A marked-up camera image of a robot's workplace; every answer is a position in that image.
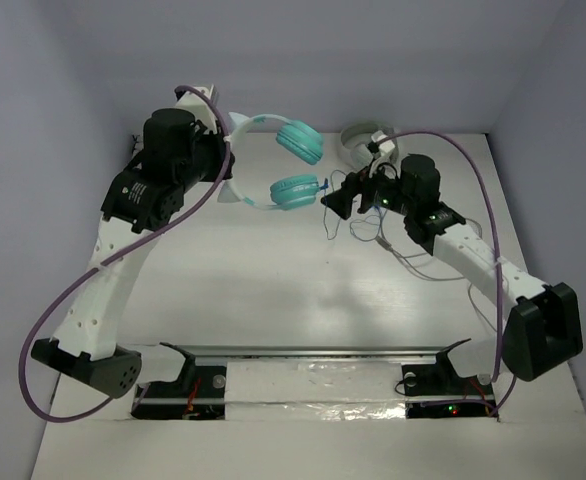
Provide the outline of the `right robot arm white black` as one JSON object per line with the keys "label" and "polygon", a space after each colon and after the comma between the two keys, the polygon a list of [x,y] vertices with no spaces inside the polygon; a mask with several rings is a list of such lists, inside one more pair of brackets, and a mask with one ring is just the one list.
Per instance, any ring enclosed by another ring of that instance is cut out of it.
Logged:
{"label": "right robot arm white black", "polygon": [[347,220],[352,212],[380,206],[404,218],[408,237],[432,257],[452,267],[496,307],[497,358],[516,378],[531,382],[583,350],[576,292],[551,285],[500,256],[440,199],[434,161],[411,154],[390,177],[385,168],[348,174],[322,204]]}

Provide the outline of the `teal cat-ear headphones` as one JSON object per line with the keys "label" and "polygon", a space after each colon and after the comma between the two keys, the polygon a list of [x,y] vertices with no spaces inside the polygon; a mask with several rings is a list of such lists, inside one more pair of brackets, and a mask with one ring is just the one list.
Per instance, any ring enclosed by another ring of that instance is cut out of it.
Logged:
{"label": "teal cat-ear headphones", "polygon": [[[291,211],[313,204],[328,188],[328,181],[313,173],[295,173],[293,161],[315,166],[324,155],[324,138],[300,120],[272,113],[247,115],[231,112],[229,136],[236,163],[218,193],[219,203],[243,203],[262,211]],[[279,124],[275,144],[257,151],[254,132],[267,122]]]}

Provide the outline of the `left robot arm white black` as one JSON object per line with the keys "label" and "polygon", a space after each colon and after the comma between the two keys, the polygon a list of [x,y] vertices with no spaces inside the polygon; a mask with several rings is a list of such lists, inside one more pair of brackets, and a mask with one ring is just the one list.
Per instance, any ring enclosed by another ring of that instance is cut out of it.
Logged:
{"label": "left robot arm white black", "polygon": [[101,206],[98,236],[86,272],[35,324],[39,329],[66,300],[72,303],[49,338],[27,336],[19,384],[27,388],[33,359],[109,399],[139,381],[143,353],[118,345],[118,325],[133,286],[161,235],[197,212],[228,178],[232,153],[219,113],[205,105],[154,111],[142,147],[112,180]]}

